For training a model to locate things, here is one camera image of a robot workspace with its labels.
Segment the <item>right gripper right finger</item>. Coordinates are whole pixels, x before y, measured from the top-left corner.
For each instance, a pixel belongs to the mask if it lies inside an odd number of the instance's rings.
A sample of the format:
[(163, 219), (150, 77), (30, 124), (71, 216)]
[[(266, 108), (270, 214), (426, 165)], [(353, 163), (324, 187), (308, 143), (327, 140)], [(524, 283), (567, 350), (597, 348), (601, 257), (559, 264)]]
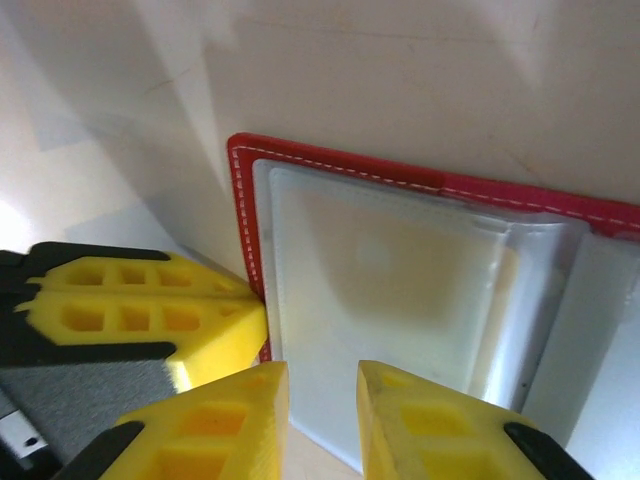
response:
[(357, 413), (367, 479), (587, 479), (522, 415), (391, 365), (362, 360)]

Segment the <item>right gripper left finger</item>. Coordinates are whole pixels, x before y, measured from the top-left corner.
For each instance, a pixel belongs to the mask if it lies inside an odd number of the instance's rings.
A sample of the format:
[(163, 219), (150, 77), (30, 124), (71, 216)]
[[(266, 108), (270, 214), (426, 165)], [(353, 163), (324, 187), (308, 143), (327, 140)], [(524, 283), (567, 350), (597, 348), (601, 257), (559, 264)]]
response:
[(103, 479), (279, 479), (289, 374), (268, 362), (121, 417), (143, 424)]

